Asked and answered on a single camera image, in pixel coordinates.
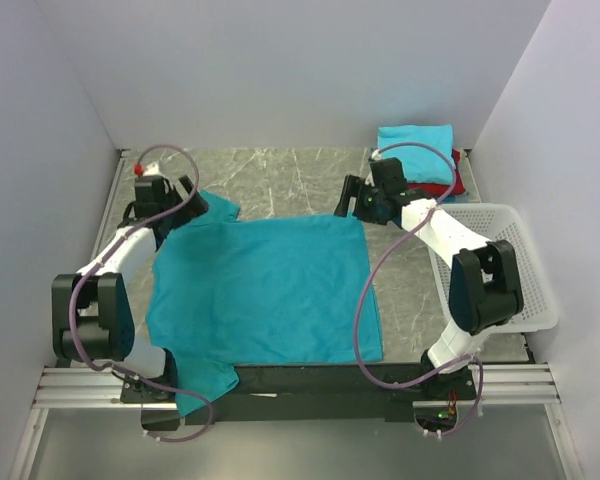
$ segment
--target white laundry basket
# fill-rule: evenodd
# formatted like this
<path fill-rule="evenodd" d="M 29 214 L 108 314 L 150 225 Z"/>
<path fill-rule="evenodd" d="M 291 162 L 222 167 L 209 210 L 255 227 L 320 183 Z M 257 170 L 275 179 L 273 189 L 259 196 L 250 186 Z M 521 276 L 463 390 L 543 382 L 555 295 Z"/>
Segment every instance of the white laundry basket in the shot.
<path fill-rule="evenodd" d="M 558 308 L 549 287 L 538 254 L 518 212 L 507 205 L 493 203 L 446 204 L 442 208 L 463 225 L 491 240 L 508 240 L 516 252 L 520 283 L 524 298 L 522 312 L 495 333 L 522 333 L 547 330 L 558 322 Z M 447 322 L 451 271 L 433 250 L 429 249 L 438 295 Z"/>

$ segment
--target teal towel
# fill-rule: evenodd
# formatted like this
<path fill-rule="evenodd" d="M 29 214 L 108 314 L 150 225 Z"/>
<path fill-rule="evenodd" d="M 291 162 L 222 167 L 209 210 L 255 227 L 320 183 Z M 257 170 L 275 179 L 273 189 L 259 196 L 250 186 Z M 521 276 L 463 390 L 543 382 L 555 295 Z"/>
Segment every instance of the teal towel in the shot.
<path fill-rule="evenodd" d="M 378 148 L 388 147 L 400 142 L 419 142 L 440 150 L 451 158 L 453 148 L 453 128 L 451 125 L 440 127 L 380 127 L 378 129 Z M 402 171 L 409 183 L 438 183 L 451 185 L 453 179 L 449 166 L 435 153 L 421 147 L 396 147 L 383 154 L 383 158 L 396 157 L 402 163 Z"/>
<path fill-rule="evenodd" d="M 333 215 L 240 222 L 236 205 L 203 195 L 209 212 L 172 232 L 157 255 L 147 314 L 180 385 L 214 400 L 237 384 L 236 364 L 355 361 L 353 315 L 369 274 L 361 223 Z M 360 346 L 365 360 L 382 359 L 373 293 Z M 181 395 L 176 403 L 182 415 L 202 406 Z"/>

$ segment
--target marble table surface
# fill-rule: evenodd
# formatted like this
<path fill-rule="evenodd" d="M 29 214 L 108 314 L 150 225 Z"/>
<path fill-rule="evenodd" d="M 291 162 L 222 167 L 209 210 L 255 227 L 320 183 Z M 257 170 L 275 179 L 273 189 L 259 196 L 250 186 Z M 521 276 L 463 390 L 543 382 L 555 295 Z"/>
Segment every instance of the marble table surface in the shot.
<path fill-rule="evenodd" d="M 368 149 L 362 148 L 262 148 L 191 149 L 200 169 L 200 186 L 241 207 L 240 220 L 332 213 L 346 174 L 366 176 Z M 109 208 L 103 219 L 98 249 L 112 238 L 122 212 L 133 199 L 132 160 L 138 152 L 125 151 L 120 174 L 112 186 Z M 182 157 L 158 150 L 149 155 L 162 159 L 173 178 L 193 170 Z M 480 201 L 466 158 L 460 173 L 467 200 Z M 403 233 L 394 226 L 364 225 L 369 257 L 379 256 Z M 145 262 L 128 295 L 140 334 L 147 334 L 144 317 L 151 298 L 153 259 Z M 407 242 L 378 272 L 374 282 L 382 321 L 385 362 L 418 362 L 445 326 L 427 246 L 419 239 Z M 520 334 L 492 335 L 481 357 L 490 362 L 529 359 Z"/>

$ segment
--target purple cable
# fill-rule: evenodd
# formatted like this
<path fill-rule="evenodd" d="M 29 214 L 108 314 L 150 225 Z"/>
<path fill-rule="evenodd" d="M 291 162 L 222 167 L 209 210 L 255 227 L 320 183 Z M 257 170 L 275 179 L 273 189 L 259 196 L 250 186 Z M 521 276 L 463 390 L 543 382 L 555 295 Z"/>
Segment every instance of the purple cable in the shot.
<path fill-rule="evenodd" d="M 424 149 L 429 150 L 430 152 L 436 154 L 438 157 L 440 157 L 442 160 L 444 160 L 444 162 L 451 169 L 452 179 L 451 179 L 451 185 L 449 185 L 449 188 L 447 188 L 447 190 L 436 201 L 437 205 L 439 205 L 440 203 L 442 203 L 444 201 L 444 199 L 449 196 L 449 194 L 453 190 L 453 187 L 456 184 L 457 175 L 456 175 L 456 169 L 455 169 L 455 166 L 453 165 L 453 162 L 451 160 L 449 160 L 438 149 L 436 149 L 436 148 L 434 148 L 434 147 L 432 147 L 430 145 L 427 145 L 425 143 L 419 143 L 419 142 L 400 142 L 400 143 L 395 143 L 393 145 L 389 145 L 388 147 L 384 147 L 384 148 L 379 149 L 378 153 L 382 154 L 382 153 L 386 152 L 387 150 L 391 150 L 391 149 L 396 148 L 396 147 L 419 147 L 419 148 L 424 148 Z M 354 351 L 355 356 L 356 356 L 356 363 L 358 364 L 358 367 L 360 367 L 360 370 L 362 371 L 362 373 L 364 374 L 364 376 L 371 383 L 373 383 L 373 384 L 375 384 L 375 385 L 377 385 L 379 387 L 388 389 L 388 390 L 404 390 L 406 388 L 414 387 L 414 386 L 416 386 L 416 385 L 424 382 L 425 380 L 428 380 L 429 378 L 437 375 L 438 373 L 440 373 L 442 370 L 444 370 L 446 368 L 449 368 L 449 367 L 451 367 L 453 365 L 456 365 L 457 363 L 473 359 L 473 361 L 475 361 L 475 363 L 478 364 L 478 368 L 480 370 L 480 382 L 479 382 L 479 385 L 478 385 L 478 392 L 477 392 L 477 395 L 476 395 L 476 400 L 475 400 L 473 406 L 471 407 L 469 413 L 462 419 L 461 422 L 459 422 L 451 430 L 448 430 L 448 431 L 442 433 L 442 435 L 449 435 L 449 434 L 457 431 L 462 426 L 464 426 L 466 424 L 467 420 L 469 418 L 473 417 L 473 415 L 475 414 L 475 412 L 478 409 L 478 404 L 480 403 L 480 397 L 482 395 L 482 384 L 483 384 L 483 379 L 484 379 L 484 372 L 483 372 L 482 362 L 477 357 L 474 357 L 472 355 L 468 355 L 467 354 L 467 355 L 463 355 L 463 356 L 461 356 L 459 358 L 456 358 L 454 360 L 450 360 L 449 362 L 446 362 L 446 363 L 440 365 L 439 367 L 431 370 L 430 372 L 427 372 L 424 375 L 421 375 L 420 377 L 415 378 L 413 380 L 410 380 L 408 382 L 404 382 L 404 383 L 386 383 L 386 382 L 383 382 L 382 380 L 379 380 L 376 377 L 374 377 L 373 374 L 366 367 L 366 365 L 364 363 L 364 360 L 362 359 L 362 354 L 360 353 L 360 342 L 359 342 L 359 332 L 358 332 L 358 330 L 360 328 L 360 315 L 362 313 L 362 307 L 363 307 L 364 301 L 365 301 L 365 299 L 367 297 L 367 293 L 369 292 L 369 288 L 371 288 L 371 285 L 373 283 L 373 279 L 375 278 L 376 274 L 378 273 L 378 270 L 380 269 L 380 267 L 382 266 L 382 264 L 387 260 L 387 258 L 389 257 L 389 255 L 391 255 L 393 252 L 395 252 L 398 249 L 398 247 L 400 247 L 407 240 L 409 240 L 410 238 L 414 237 L 415 234 L 418 233 L 418 231 L 420 231 L 429 221 L 431 221 L 431 218 L 433 217 L 434 213 L 435 213 L 435 209 L 434 208 L 432 208 L 431 210 L 429 210 L 429 213 L 427 213 L 426 217 L 418 225 L 416 225 L 412 230 L 410 230 L 405 235 L 403 235 L 402 237 L 400 237 L 396 242 L 393 243 L 393 245 L 391 245 L 380 256 L 380 259 L 378 260 L 378 263 L 371 270 L 371 273 L 369 274 L 369 276 L 367 277 L 367 280 L 364 283 L 364 287 L 362 287 L 362 292 L 360 293 L 360 297 L 358 298 L 358 304 L 356 305 L 356 313 L 355 313 L 355 317 L 354 317 L 354 321 L 353 321 L 353 351 Z"/>
<path fill-rule="evenodd" d="M 107 262 L 107 260 L 109 260 L 109 258 L 111 258 L 111 256 L 122 246 L 122 244 L 127 240 L 127 238 L 129 238 L 129 236 L 133 235 L 135 232 L 137 232 L 141 228 L 144 228 L 148 224 L 155 222 L 156 220 L 160 220 L 166 216 L 169 216 L 172 213 L 177 212 L 178 210 L 183 208 L 189 202 L 189 200 L 191 200 L 193 198 L 193 196 L 198 191 L 198 185 L 200 183 L 200 173 L 198 171 L 198 166 L 196 165 L 196 162 L 193 159 L 193 157 L 191 157 L 191 155 L 189 155 L 188 152 L 186 152 L 185 150 L 183 150 L 180 147 L 176 147 L 175 145 L 168 145 L 168 144 L 154 145 L 152 147 L 149 147 L 140 154 L 140 157 L 138 157 L 138 160 L 136 161 L 136 165 L 140 165 L 142 160 L 144 160 L 144 157 L 146 157 L 149 152 L 152 152 L 152 151 L 160 149 L 160 148 L 175 150 L 176 152 L 184 155 L 184 157 L 187 160 L 189 160 L 189 162 L 191 163 L 191 166 L 193 167 L 193 171 L 196 174 L 195 182 L 193 184 L 193 189 L 191 190 L 191 192 L 189 192 L 189 195 L 178 205 L 175 205 L 175 206 L 171 207 L 170 209 L 165 210 L 164 212 L 158 213 L 157 215 L 154 215 L 153 217 L 147 218 L 146 220 L 143 220 L 140 223 L 138 223 L 137 225 L 134 225 L 132 228 L 130 228 L 123 236 L 121 236 L 118 240 L 116 240 L 116 242 L 111 246 L 111 248 L 109 248 L 109 250 L 107 250 L 106 253 L 104 253 L 102 255 L 102 259 L 99 262 L 97 262 L 93 267 L 91 267 L 82 276 L 82 278 L 80 278 L 80 280 L 78 280 L 78 283 L 76 283 L 76 286 L 73 289 L 73 292 L 71 292 L 71 298 L 69 299 L 69 329 L 71 331 L 71 336 L 73 337 L 73 344 L 76 347 L 76 351 L 78 352 L 80 359 L 87 367 L 91 368 L 92 370 L 95 370 L 96 372 L 102 372 L 104 369 L 110 367 L 112 370 L 115 370 L 123 375 L 128 375 L 130 377 L 133 377 L 136 380 L 140 380 L 145 385 L 156 388 L 158 390 L 162 390 L 162 391 L 170 392 L 170 393 L 179 393 L 181 395 L 188 395 L 190 397 L 197 398 L 198 400 L 201 400 L 207 406 L 207 408 L 209 409 L 209 415 L 207 417 L 206 423 L 202 426 L 202 428 L 200 428 L 200 430 L 198 430 L 195 433 L 192 433 L 191 435 L 187 435 L 182 438 L 167 438 L 167 437 L 160 437 L 159 435 L 157 435 L 153 432 L 147 433 L 147 435 L 149 435 L 150 437 L 152 437 L 160 442 L 181 443 L 181 442 L 193 440 L 194 438 L 198 438 L 200 435 L 202 435 L 204 432 L 206 432 L 209 429 L 209 427 L 211 426 L 211 424 L 213 423 L 213 405 L 211 405 L 211 402 L 209 401 L 209 399 L 207 399 L 203 395 L 200 395 L 199 393 L 192 392 L 190 390 L 183 390 L 180 388 L 173 388 L 173 387 L 169 387 L 166 385 L 160 385 L 159 383 L 149 380 L 148 378 L 145 378 L 134 371 L 131 371 L 124 367 L 120 367 L 120 366 L 114 364 L 113 362 L 107 362 L 104 365 L 96 365 L 89 358 L 89 355 L 87 354 L 87 351 L 85 350 L 84 345 L 82 345 L 82 341 L 80 340 L 80 337 L 78 336 L 78 333 L 77 333 L 78 327 L 77 327 L 77 322 L 76 322 L 77 321 L 76 311 L 77 311 L 77 305 L 78 305 L 78 296 L 80 294 L 80 290 L 82 290 L 82 287 L 84 287 L 84 284 L 87 282 L 87 280 L 89 280 L 89 278 L 91 276 L 93 276 L 93 274 L 95 274 L 95 272 L 97 272 L 100 268 L 102 268 L 104 266 L 104 264 Z"/>

